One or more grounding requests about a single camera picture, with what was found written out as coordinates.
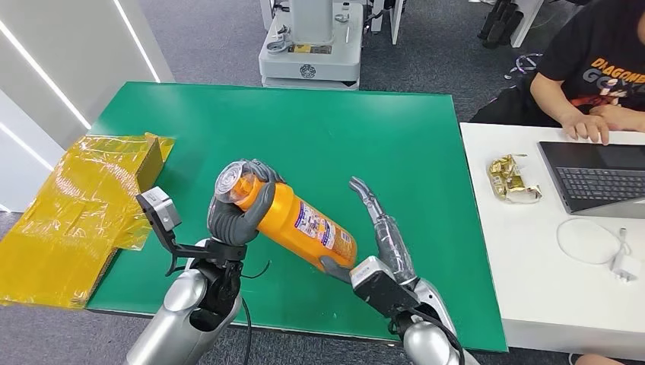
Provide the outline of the person's left hand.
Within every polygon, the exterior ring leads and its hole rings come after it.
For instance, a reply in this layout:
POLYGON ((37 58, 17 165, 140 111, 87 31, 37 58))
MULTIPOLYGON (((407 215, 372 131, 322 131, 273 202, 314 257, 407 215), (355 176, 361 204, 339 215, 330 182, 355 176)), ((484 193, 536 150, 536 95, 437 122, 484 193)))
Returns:
POLYGON ((644 111, 606 104, 593 107, 589 114, 602 117, 610 130, 644 133, 644 111))

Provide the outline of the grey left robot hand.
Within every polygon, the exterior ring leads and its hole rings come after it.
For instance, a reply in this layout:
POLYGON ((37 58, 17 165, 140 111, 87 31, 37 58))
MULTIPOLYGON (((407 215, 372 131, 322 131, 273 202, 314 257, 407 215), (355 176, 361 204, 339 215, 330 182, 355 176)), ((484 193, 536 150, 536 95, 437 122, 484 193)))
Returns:
POLYGON ((243 211, 233 203, 218 201, 213 195, 208 206, 206 227, 211 237, 229 246, 245 246, 254 240, 259 231, 257 227, 272 205, 276 183, 284 183, 282 176, 272 167, 260 160, 240 160, 253 171, 265 185, 253 205, 243 211))

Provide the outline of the person's right hand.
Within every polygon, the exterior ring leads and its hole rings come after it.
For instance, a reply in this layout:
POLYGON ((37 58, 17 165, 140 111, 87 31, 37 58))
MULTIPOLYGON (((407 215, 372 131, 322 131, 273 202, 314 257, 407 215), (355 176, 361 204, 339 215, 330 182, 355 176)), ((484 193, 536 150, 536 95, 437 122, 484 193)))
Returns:
POLYGON ((566 134, 573 139, 588 139, 592 143, 609 143, 609 127, 601 116, 574 112, 563 116, 560 124, 566 134))

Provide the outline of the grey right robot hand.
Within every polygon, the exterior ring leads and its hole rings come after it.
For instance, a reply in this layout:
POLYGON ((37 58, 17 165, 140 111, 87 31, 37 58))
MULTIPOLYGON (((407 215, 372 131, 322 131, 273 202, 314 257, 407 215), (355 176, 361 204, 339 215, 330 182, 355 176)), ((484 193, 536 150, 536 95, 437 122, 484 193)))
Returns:
POLYGON ((338 263, 329 255, 323 255, 319 259, 323 271, 350 284, 356 292, 414 292, 418 276, 395 219, 385 212, 365 181, 353 176, 349 186, 357 193, 370 216, 378 255, 363 260, 354 268, 338 263))

